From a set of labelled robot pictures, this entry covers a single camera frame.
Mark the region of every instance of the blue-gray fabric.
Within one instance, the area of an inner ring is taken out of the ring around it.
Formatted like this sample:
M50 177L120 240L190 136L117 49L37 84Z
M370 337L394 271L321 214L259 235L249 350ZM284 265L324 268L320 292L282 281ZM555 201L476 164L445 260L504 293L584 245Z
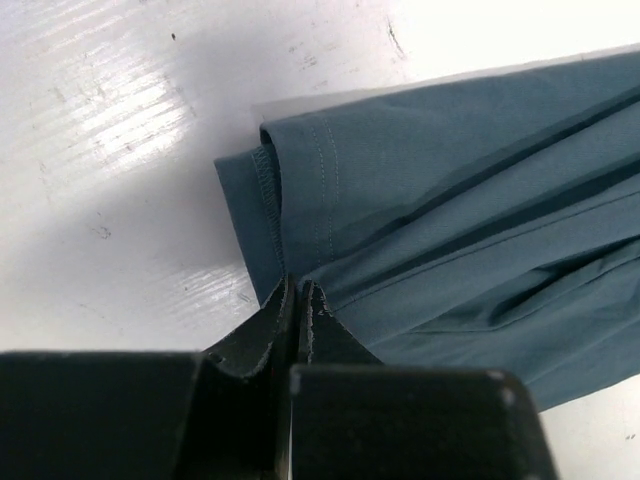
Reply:
M548 408L640 373L639 132L627 54L270 122L216 165L260 300L316 280L384 362Z

